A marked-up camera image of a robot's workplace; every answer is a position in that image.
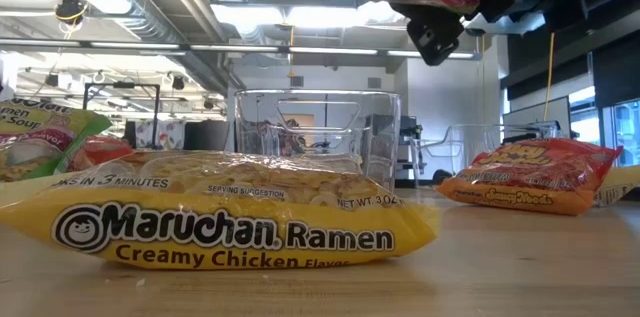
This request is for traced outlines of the red Saucy Noods packet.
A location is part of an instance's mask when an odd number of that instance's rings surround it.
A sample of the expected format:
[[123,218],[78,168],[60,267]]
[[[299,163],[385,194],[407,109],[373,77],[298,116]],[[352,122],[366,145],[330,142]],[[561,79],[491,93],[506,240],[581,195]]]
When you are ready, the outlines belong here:
[[480,153],[437,191],[461,203],[578,216],[621,152],[565,138],[518,141]]
[[90,136],[71,155],[67,171],[82,171],[132,152],[133,148],[125,140],[109,136]]

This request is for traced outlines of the black machine on stand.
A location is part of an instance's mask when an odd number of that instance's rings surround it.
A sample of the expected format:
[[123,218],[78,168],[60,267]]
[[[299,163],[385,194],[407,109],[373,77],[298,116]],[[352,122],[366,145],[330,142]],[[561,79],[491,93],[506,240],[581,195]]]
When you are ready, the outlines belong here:
[[423,155],[420,150],[423,127],[414,116],[402,116],[400,119],[398,171],[403,180],[412,180],[419,184],[424,172]]

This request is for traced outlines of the clear plastic bin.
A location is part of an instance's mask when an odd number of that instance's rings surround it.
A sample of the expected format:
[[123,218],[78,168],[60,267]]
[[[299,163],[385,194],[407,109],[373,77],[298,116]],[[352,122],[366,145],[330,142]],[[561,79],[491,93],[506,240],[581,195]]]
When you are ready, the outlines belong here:
[[235,148],[322,161],[392,190],[400,112],[400,96],[389,92],[242,90],[235,94]]
[[414,176],[439,184],[470,166],[481,153],[503,145],[539,138],[563,137],[557,121],[526,124],[457,124],[449,126],[440,140],[415,140]]

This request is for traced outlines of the grey partition panel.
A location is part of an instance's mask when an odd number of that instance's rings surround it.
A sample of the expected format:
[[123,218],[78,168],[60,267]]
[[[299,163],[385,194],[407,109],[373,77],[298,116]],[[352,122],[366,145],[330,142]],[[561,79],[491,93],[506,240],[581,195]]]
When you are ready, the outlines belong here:
[[570,104],[567,96],[503,115],[505,138],[533,134],[536,138],[570,136]]

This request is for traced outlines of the long ceiling light strip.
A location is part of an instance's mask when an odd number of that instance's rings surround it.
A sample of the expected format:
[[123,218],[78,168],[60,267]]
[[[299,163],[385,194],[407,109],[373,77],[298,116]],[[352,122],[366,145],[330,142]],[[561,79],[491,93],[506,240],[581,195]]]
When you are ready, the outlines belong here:
[[63,48],[63,49],[103,49],[127,50],[159,53],[183,52],[231,52],[231,53],[266,53],[266,54],[326,54],[353,55],[375,57],[421,58],[418,51],[364,49],[348,47],[305,47],[305,46],[272,46],[272,45],[230,45],[230,44],[193,44],[193,43],[145,43],[145,42],[111,42],[88,40],[54,40],[54,39],[20,39],[1,38],[0,47],[29,48]]

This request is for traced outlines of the bright glass window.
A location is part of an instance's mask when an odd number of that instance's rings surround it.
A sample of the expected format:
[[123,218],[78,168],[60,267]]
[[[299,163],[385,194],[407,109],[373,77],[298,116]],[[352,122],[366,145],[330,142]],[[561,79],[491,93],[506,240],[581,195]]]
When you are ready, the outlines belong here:
[[574,139],[608,148],[621,147],[615,165],[640,165],[640,99],[598,108],[595,88],[569,95],[570,127]]

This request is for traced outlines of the white patterned cloth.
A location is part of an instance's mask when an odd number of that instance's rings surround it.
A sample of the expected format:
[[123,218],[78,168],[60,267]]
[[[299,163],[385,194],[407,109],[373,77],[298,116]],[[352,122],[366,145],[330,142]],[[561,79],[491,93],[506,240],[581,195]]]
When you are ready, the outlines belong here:
[[182,150],[185,142],[185,125],[183,120],[152,119],[135,122],[135,142],[138,149]]

